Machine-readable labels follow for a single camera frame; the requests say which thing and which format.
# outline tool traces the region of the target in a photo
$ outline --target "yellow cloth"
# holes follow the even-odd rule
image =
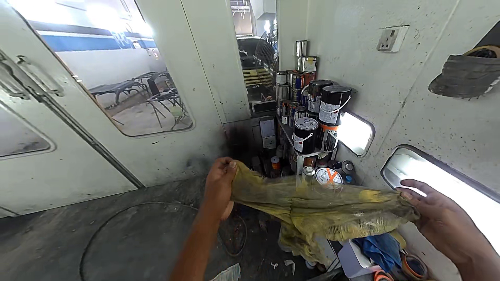
[[[279,218],[280,244],[310,262],[322,256],[315,236],[343,241],[379,235],[420,216],[399,191],[316,180],[297,185],[295,176],[264,178],[239,161],[231,200]]]

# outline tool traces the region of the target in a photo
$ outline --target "glass window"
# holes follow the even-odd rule
[[[410,145],[399,146],[385,163],[381,174],[393,188],[400,187],[401,180],[415,179],[451,198],[467,212],[500,253],[500,228],[490,216],[500,214],[499,195],[486,186]]]
[[[375,135],[373,125],[348,111],[340,115],[340,122],[338,140],[357,156],[365,155]]]
[[[0,106],[0,157],[48,150],[51,145]]]
[[[276,111],[273,77],[278,70],[276,3],[254,9],[250,0],[230,0],[239,59],[253,117]]]
[[[8,1],[125,135],[192,127],[134,0]]]

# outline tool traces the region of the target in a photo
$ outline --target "metal shelf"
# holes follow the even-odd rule
[[[288,140],[288,142],[290,142],[291,147],[294,147],[294,141],[292,140],[292,134],[294,133],[294,129],[288,125],[281,123],[281,120],[279,118],[276,118],[276,119],[277,119],[277,123],[279,124],[279,126],[281,126],[281,128],[283,129],[283,132],[286,136],[286,139]],[[317,155],[320,155],[322,153],[328,154],[329,152],[321,151],[316,147],[314,149],[314,152],[310,153],[310,154],[300,154],[296,150],[295,150],[295,153],[297,154],[297,170],[295,171],[295,174],[297,176],[297,184],[299,184],[300,183],[300,175],[302,174],[302,168],[304,168],[304,158],[311,157],[311,156],[317,156]]]

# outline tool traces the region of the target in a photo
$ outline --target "fluorescent light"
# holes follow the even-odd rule
[[[472,218],[477,228],[488,238],[493,248],[500,253],[500,225],[491,216],[500,214],[500,203],[482,194],[440,167],[427,161],[407,148],[398,148],[383,170],[387,177],[389,170],[398,180],[414,179],[424,182],[433,189],[455,201]],[[396,187],[399,182],[392,182]]]
[[[340,116],[338,139],[358,156],[365,152],[371,138],[372,128],[349,112]]]

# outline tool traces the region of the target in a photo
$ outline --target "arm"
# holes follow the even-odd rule
[[[203,202],[170,275],[170,281],[203,280],[219,224],[229,217],[233,209],[234,202],[229,199],[235,174],[236,162],[229,157],[219,158],[213,164],[206,177]]]
[[[455,201],[414,179],[402,180],[401,184],[427,195],[400,188],[401,195],[420,212],[418,230],[456,265],[463,281],[498,280],[500,256]]]

